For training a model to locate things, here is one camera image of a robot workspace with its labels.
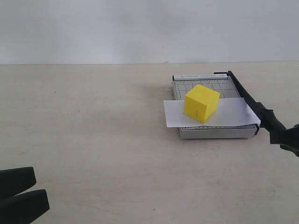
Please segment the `black cutter blade arm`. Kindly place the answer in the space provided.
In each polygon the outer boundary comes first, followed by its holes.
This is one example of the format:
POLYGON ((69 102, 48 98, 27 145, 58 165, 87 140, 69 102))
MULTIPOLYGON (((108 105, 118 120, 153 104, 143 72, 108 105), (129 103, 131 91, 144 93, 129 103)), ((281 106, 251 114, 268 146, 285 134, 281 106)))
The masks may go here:
POLYGON ((214 72, 214 74, 225 74, 231 77, 240 96, 244 98, 247 105, 260 119, 260 127, 266 129, 269 132, 271 144, 289 145, 291 143, 292 135, 290 135, 290 132, 287 131, 286 127, 275 117, 273 110, 267 109, 261 102, 255 101, 253 97, 242 86, 240 81, 235 77, 232 71, 214 72))

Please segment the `white paper sheet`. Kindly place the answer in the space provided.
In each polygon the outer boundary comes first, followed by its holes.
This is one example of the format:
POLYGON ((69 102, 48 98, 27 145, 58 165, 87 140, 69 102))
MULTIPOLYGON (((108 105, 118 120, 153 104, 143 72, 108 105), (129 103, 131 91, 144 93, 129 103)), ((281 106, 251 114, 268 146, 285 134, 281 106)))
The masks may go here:
POLYGON ((237 127, 261 123, 243 98, 220 99, 216 112, 204 124, 185 115, 183 109, 183 100, 164 101, 167 127, 237 127))

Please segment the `yellow foam cube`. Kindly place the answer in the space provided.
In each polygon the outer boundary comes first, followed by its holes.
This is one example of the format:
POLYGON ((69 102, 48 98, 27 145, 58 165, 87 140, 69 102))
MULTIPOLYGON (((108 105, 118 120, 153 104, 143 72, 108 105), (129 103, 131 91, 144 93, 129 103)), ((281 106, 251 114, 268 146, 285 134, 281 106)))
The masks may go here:
POLYGON ((206 123, 216 112, 219 99, 219 92, 198 84, 185 94, 184 114, 206 123))

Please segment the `grey paper cutter base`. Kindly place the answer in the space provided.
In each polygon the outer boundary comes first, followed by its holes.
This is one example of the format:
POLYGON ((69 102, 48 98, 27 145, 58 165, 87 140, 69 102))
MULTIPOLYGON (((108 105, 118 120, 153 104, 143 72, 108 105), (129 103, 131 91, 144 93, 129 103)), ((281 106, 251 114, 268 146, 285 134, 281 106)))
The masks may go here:
MULTIPOLYGON (((172 92, 175 100, 184 100, 185 94, 196 85, 203 85, 220 93, 220 98, 240 97, 235 81, 227 72, 215 72, 204 75, 172 76, 172 92)), ((179 128, 182 139, 247 139, 253 138, 259 131, 258 124, 245 126, 196 126, 179 128)))

